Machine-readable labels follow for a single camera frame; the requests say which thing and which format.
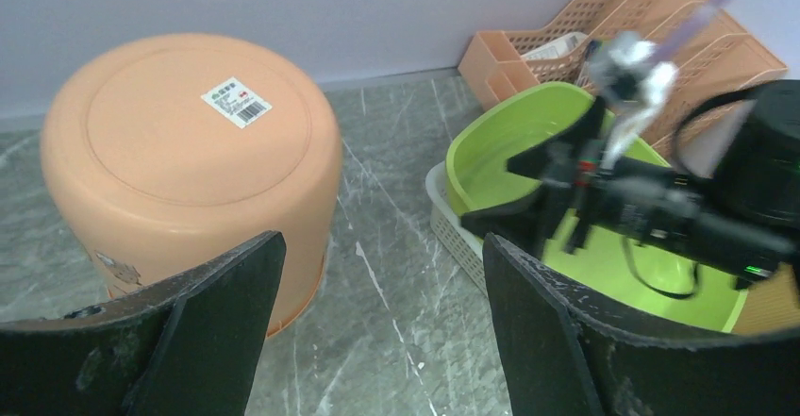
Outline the green plastic tub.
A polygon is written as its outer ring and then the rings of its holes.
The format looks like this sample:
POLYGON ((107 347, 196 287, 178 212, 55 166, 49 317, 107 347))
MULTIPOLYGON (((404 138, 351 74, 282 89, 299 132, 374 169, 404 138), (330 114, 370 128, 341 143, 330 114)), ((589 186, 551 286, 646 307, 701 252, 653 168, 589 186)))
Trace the green plastic tub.
MULTIPOLYGON (((448 148, 444 169, 446 197, 458 216, 500 205, 532 192, 538 181, 506 170, 507 160, 558 134, 592 104, 589 92, 564 82, 549 82, 496 105, 462 130, 448 148)), ((657 291, 683 292, 692 287, 692 262, 652 246, 632 246, 639 283, 629 272, 619 235, 595 228, 583 249, 570 255, 562 247, 575 223, 567 216, 547 243, 543 262, 549 268, 617 301, 657 316, 729 332, 746 294, 732 288, 733 278, 700 265, 701 287, 690 299, 675 300, 657 291)))

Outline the orange plastic bucket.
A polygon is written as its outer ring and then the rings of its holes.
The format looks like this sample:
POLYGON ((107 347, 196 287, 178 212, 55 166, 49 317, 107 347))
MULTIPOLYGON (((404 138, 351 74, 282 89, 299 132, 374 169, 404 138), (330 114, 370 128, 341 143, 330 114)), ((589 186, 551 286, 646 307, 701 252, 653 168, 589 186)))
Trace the orange plastic bucket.
POLYGON ((230 37, 140 39, 93 59, 48 109, 40 157, 58 212, 121 297, 273 230, 287 244, 268 331, 324 276, 342 175, 325 94, 230 37))

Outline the white perforated plastic basket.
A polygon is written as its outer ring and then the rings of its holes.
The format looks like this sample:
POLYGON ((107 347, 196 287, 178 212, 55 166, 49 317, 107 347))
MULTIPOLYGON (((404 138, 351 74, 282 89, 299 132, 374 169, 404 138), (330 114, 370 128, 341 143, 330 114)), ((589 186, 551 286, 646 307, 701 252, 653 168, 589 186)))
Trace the white perforated plastic basket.
POLYGON ((430 226, 458 266, 487 297, 482 241, 460 226, 458 216, 446 199, 446 183, 445 163, 442 161, 432 167, 425 177, 425 190, 432 204, 430 226))

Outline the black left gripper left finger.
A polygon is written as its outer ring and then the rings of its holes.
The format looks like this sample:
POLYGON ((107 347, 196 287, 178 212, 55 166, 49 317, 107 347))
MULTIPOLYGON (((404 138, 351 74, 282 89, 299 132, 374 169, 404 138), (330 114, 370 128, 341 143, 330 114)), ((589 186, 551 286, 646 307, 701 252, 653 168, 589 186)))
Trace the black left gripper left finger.
POLYGON ((2 324, 2 413, 243 414, 285 254, 265 232, 106 303, 2 324))

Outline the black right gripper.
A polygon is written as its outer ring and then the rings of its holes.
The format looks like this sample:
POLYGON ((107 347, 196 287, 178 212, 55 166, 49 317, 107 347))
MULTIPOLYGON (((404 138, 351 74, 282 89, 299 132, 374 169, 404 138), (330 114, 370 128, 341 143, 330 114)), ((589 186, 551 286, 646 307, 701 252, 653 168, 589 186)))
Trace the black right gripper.
MULTIPOLYGON (((598 159, 576 158, 600 137, 606 108, 606 99, 595 96, 566 129, 506 161, 508 172, 541 179, 549 164, 566 158, 577 191, 566 252, 583 247, 598 226, 734 276, 771 276, 794 264, 794 211, 767 196, 634 158, 621 158, 611 170, 601 169, 598 159)), ((554 197, 527 195, 465 212, 459 222, 480 239, 493 234, 543 256, 562 219, 563 204, 554 197)))

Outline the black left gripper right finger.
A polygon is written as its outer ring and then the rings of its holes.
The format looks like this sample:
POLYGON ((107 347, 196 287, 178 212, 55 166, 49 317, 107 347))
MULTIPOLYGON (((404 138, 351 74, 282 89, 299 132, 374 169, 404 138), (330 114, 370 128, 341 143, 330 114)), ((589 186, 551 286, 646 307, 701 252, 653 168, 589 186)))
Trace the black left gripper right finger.
POLYGON ((483 265, 516 415, 795 415, 799 331, 739 336, 615 301, 490 235, 483 265))

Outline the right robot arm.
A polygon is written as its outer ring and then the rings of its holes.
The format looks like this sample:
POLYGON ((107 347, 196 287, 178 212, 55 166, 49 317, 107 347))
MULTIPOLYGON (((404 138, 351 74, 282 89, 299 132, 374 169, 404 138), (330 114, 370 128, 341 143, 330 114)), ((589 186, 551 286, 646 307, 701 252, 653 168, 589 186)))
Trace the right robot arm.
POLYGON ((799 263, 799 84, 780 79, 715 95, 681 121, 738 102, 750 109, 709 177, 680 155, 667 168, 621 158, 600 166, 607 101, 595 97, 565 130, 508 159, 510 173, 538 181, 516 200, 469 211, 460 224, 496 234, 535 258, 565 215, 576 217, 564 251, 584 246, 592 229, 619 234, 625 252, 653 246, 734 277, 737 291, 799 263))

